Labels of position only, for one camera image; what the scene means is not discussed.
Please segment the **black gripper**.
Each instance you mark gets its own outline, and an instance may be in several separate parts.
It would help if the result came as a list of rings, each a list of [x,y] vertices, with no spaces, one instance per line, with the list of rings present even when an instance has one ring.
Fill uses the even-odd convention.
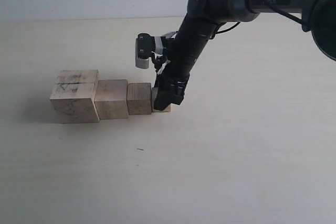
[[[171,104],[182,103],[191,70],[216,28],[217,24],[208,19],[184,17],[169,45],[170,63],[157,77],[160,91],[153,92],[154,111],[170,111]]]

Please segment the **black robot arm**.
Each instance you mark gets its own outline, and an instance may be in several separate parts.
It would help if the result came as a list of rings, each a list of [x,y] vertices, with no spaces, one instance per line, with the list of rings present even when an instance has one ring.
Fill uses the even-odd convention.
[[[206,44],[226,23],[255,20],[275,13],[311,33],[317,47],[335,59],[335,0],[188,0],[187,12],[175,36],[161,39],[166,66],[157,75],[154,108],[181,104],[190,73]]]

